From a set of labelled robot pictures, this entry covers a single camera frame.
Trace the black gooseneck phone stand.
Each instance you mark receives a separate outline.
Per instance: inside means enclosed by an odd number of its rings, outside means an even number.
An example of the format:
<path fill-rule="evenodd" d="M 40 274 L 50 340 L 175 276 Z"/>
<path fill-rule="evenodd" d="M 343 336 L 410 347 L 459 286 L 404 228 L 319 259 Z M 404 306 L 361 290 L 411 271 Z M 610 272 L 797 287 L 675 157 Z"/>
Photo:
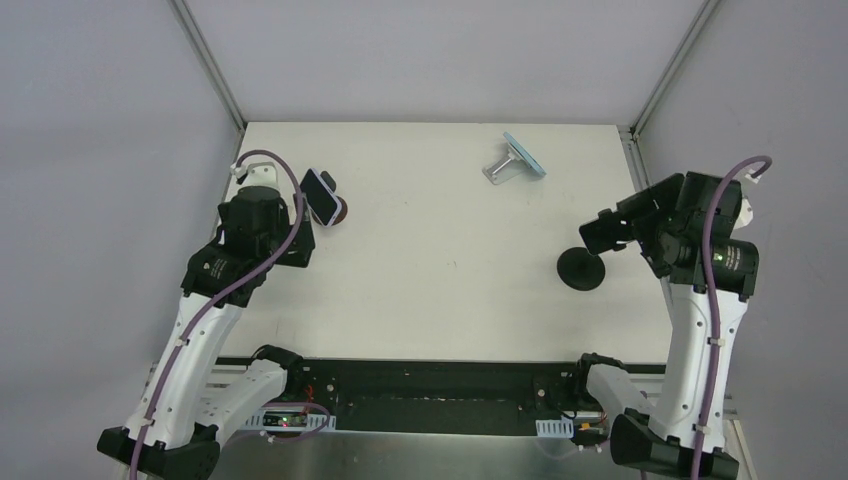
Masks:
<path fill-rule="evenodd" d="M 606 277 L 602 259 L 583 247 L 564 251 L 557 259 L 556 271 L 565 285 L 581 292 L 598 288 Z"/>

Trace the light blue cased phone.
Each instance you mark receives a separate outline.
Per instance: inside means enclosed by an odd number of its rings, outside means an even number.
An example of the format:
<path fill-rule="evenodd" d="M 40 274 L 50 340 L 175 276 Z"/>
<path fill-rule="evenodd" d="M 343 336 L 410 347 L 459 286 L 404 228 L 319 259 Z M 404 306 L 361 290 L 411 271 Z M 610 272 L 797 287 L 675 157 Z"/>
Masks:
<path fill-rule="evenodd" d="M 521 167 L 524 171 L 543 178 L 547 175 L 546 170 L 539 162 L 509 133 L 504 132 L 503 137 L 507 144 L 507 164 L 514 168 Z"/>

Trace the black phone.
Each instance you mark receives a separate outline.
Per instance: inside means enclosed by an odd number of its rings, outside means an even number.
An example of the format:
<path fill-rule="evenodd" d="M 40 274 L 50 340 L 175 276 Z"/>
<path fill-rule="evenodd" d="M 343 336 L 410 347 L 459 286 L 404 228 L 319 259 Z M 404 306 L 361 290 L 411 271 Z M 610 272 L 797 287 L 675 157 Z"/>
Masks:
<path fill-rule="evenodd" d="M 579 227 L 585 248 L 592 255 L 620 251 L 634 240 L 630 224 L 617 215 L 599 216 Z"/>

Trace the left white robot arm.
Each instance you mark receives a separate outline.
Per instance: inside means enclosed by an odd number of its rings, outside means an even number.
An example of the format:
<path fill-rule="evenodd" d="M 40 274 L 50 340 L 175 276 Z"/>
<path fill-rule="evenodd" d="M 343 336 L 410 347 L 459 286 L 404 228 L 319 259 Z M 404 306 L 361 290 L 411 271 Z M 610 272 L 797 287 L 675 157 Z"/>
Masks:
<path fill-rule="evenodd" d="M 223 447 L 261 407 L 297 402 L 305 378 L 282 349 L 252 361 L 212 397 L 204 391 L 219 354 L 253 293 L 276 265 L 304 268 L 314 248 L 300 188 L 288 209 L 270 185 L 240 188 L 220 204 L 217 234 L 189 260 L 165 350 L 126 422 L 102 431 L 100 453 L 129 479 L 207 479 Z"/>

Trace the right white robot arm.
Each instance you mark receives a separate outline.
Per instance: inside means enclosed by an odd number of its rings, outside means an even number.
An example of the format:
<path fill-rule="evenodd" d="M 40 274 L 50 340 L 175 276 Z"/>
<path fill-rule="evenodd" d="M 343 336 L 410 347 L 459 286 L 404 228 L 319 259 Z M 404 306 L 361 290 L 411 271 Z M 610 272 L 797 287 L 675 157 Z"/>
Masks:
<path fill-rule="evenodd" d="M 613 461 L 677 479 L 734 479 L 725 449 L 724 394 L 733 342 L 756 285 L 757 248 L 733 238 L 742 209 L 738 181 L 674 174 L 581 226 L 597 256 L 630 242 L 667 281 L 672 334 L 657 400 L 645 398 L 624 365 L 586 354 L 567 384 L 569 400 L 611 419 Z"/>

